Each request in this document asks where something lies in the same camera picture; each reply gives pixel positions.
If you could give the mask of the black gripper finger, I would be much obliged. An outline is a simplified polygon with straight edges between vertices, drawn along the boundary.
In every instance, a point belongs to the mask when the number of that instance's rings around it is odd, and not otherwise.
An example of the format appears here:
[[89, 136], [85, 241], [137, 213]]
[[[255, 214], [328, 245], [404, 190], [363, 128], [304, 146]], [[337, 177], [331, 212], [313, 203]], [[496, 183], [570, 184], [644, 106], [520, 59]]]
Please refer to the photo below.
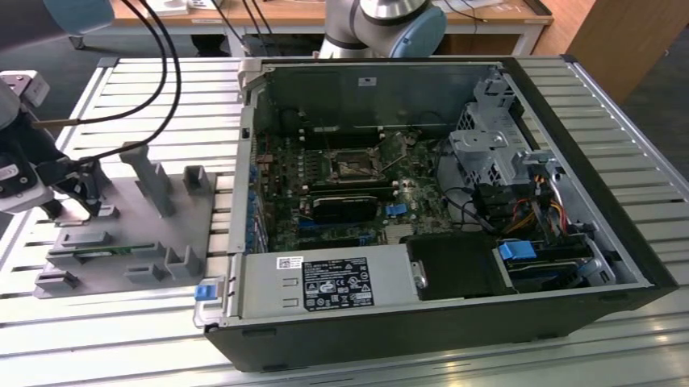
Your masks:
[[102, 191], [112, 185], [100, 160], [74, 161], [69, 166], [68, 195], [80, 203], [89, 215], [97, 216], [102, 205]]
[[[41, 183], [52, 189], [52, 191], [65, 195], [68, 198], [74, 197], [74, 179], [69, 174], [74, 171], [74, 162], [72, 160], [52, 160], [36, 166], [36, 173]], [[40, 208], [50, 220], [54, 220], [61, 214], [64, 206], [61, 201], [52, 198]]]

